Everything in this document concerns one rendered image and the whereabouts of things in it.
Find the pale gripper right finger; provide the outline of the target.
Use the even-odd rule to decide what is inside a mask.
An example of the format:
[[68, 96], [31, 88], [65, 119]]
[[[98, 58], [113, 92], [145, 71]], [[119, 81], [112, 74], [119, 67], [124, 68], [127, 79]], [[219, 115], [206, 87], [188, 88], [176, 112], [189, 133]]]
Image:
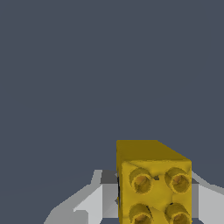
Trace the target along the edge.
[[224, 188], [192, 172], [192, 224], [224, 224]]

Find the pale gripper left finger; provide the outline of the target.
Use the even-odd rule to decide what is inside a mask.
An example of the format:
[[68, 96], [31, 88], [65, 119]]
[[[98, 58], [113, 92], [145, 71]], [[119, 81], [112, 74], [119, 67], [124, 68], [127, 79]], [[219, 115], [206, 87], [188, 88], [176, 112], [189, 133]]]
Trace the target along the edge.
[[44, 224], [101, 224], [118, 217], [116, 171], [94, 170], [91, 183], [61, 202]]

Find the yellow studded toy brick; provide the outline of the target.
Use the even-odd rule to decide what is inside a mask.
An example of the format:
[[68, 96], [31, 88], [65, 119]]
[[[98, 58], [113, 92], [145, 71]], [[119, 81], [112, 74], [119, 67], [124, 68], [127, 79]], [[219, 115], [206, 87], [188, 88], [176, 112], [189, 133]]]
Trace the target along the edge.
[[120, 224], [192, 224], [192, 161], [157, 140], [118, 140]]

